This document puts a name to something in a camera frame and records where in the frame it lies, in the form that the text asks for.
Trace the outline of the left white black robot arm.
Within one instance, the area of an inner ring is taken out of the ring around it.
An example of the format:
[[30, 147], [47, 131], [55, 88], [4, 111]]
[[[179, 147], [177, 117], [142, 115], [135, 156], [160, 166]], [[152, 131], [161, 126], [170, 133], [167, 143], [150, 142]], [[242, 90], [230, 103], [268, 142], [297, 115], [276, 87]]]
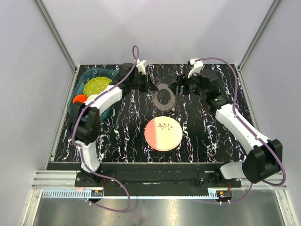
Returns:
[[132, 90], [137, 89], [144, 93], [158, 91], [143, 66], [131, 68], [122, 65], [113, 81], [99, 86], [100, 80], [97, 79], [96, 84], [90, 84], [91, 87], [96, 88], [96, 93], [89, 91], [85, 101], [76, 101], [72, 104], [69, 127], [72, 141], [79, 150], [81, 168], [87, 172], [85, 181], [91, 186], [99, 185], [102, 180], [102, 175], [96, 172], [100, 167], [96, 154], [100, 116]]

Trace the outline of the large metal keyring with keys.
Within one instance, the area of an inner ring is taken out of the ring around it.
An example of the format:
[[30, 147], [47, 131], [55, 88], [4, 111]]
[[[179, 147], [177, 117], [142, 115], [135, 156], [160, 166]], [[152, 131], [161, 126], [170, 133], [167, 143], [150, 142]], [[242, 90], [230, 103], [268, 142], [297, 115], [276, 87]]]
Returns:
[[153, 93], [152, 102], [155, 107], [162, 111], [170, 111], [175, 105], [175, 95], [167, 84], [157, 86], [158, 91]]

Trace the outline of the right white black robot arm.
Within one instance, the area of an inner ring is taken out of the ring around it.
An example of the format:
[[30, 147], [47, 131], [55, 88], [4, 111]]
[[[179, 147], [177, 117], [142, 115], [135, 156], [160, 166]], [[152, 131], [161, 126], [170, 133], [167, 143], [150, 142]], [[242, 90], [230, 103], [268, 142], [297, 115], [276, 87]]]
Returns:
[[214, 71], [179, 75], [168, 88], [175, 95], [199, 96], [203, 108], [233, 134], [246, 152], [245, 160], [225, 163], [217, 170], [213, 176], [216, 185], [225, 186], [234, 178], [256, 184], [282, 170], [281, 142], [261, 134], [236, 110], [234, 102], [220, 92]]

